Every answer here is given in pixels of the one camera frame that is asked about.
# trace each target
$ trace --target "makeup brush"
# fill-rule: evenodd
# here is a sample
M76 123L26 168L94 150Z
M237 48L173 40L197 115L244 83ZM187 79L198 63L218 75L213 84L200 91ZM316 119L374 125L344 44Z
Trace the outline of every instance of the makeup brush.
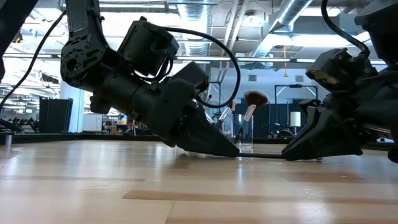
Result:
M254 113L254 110L262 105L266 105L269 102L268 97L260 90L246 91L244 93L244 99L246 100L246 103L249 105L249 107L246 110L243 124L236 134L236 141L240 140L243 137L244 131L248 131L249 121Z
M223 113L221 114L221 116L218 118L217 123L215 124L215 128L216 129L221 129L223 122L226 118L226 116L228 115L229 111L234 110L235 109L235 100L233 100L232 102L230 102L228 104L228 106L224 109Z

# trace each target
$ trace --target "ductwork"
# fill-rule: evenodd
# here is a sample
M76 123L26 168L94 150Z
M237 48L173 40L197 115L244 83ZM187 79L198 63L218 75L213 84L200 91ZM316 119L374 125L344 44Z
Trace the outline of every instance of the ductwork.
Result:
M179 4L178 11L183 21L183 26L187 29L194 29L202 33L207 33L209 28L210 7L202 4ZM195 35L184 34L184 39L202 40L203 38ZM185 43L187 54L194 56L208 55L209 44L206 43Z
M66 9L66 0L59 0L61 11ZM148 12L178 14L176 6L169 6L167 2L159 4L159 1L107 1L99 0L101 12Z
M280 10L276 12L275 15L267 17L266 21L264 21L265 29L263 31L265 32L265 38L251 56L260 58L267 56L269 51L274 47L272 41L270 41L272 37L269 36L268 33L283 27L291 29L293 23L312 1L313 0L284 0L280 5Z

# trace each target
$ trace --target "desk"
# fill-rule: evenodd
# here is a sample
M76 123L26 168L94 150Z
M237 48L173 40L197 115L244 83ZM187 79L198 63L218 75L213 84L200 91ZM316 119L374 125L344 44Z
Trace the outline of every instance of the desk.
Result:
M287 162L204 156L161 142L12 149L14 157L0 153L2 224L398 222L397 165L386 152Z

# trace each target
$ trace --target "brush bristles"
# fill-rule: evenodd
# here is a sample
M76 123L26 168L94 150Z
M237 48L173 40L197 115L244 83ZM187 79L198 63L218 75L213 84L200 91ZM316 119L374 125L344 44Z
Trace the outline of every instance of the brush bristles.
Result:
M260 90L249 90L244 93L244 99L248 105L256 105L257 107L266 105L268 97Z

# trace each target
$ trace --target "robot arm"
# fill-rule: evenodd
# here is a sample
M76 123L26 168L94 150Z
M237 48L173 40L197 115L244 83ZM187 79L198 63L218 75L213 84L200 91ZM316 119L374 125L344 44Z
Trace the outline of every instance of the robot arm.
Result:
M347 49L329 50L309 68L307 76L331 93L322 103L301 102L308 123L282 151L283 158L361 155L363 145L382 136L398 140L398 28L390 25L398 20L397 10L396 0L375 0L355 19L369 32L377 56L386 62L383 71L371 66L363 43L359 45L364 54L352 57ZM331 28L344 38L348 35ZM397 149L391 150L389 158L398 163Z
M163 142L186 151L236 157L239 150L207 120L193 101L208 87L207 74L195 63L173 77L149 80L138 76L165 71L178 50L174 37L141 18L134 21L118 51L102 33L98 0L67 0L69 40L62 49L61 75L69 85L93 92L91 110L110 108L132 116Z

